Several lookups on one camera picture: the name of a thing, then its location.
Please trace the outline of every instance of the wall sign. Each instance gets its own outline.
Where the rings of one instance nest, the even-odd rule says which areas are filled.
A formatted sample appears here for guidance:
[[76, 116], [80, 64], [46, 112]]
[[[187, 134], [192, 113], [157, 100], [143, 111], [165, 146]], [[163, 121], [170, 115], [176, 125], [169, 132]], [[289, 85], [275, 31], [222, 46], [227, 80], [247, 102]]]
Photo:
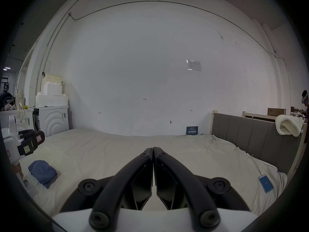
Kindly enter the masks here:
[[197, 71], [197, 72], [202, 71], [200, 61], [188, 60], [187, 59], [187, 68], [190, 71]]
[[198, 126], [187, 126], [186, 135], [197, 135]]

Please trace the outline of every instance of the foam block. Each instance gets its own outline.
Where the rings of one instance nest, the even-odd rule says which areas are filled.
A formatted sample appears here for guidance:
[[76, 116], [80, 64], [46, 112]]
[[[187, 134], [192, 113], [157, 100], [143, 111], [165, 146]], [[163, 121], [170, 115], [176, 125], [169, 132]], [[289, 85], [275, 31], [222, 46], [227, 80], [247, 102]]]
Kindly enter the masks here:
[[36, 95], [36, 107], [45, 106], [67, 106], [67, 96], [56, 96], [56, 95]]

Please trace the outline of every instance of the barcode sticker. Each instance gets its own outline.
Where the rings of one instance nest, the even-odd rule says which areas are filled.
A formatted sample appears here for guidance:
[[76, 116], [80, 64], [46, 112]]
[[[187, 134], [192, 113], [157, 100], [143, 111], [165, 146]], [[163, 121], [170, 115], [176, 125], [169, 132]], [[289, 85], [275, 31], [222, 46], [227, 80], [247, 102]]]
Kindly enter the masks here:
[[28, 125], [30, 125], [30, 118], [25, 118], [25, 122], [28, 123]]

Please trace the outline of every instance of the white knitted blanket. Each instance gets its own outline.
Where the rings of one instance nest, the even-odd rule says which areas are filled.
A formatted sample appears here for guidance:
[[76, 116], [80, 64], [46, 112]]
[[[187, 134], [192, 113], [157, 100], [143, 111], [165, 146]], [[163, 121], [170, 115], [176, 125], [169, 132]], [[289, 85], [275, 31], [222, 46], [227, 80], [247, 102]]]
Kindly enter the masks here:
[[276, 117], [276, 129], [280, 135], [298, 137], [300, 133], [303, 133], [303, 123], [302, 118], [294, 116], [279, 115]]

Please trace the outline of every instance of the smartphone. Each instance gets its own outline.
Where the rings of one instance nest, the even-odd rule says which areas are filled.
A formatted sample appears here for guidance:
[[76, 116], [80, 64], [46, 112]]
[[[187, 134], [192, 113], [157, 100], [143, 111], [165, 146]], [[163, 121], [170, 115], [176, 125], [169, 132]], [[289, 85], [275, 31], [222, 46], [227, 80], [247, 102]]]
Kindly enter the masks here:
[[272, 184], [270, 183], [268, 177], [265, 174], [260, 176], [259, 180], [260, 180], [260, 182], [262, 184], [262, 187], [263, 187], [265, 193], [268, 193], [268, 192], [270, 192], [273, 189]]

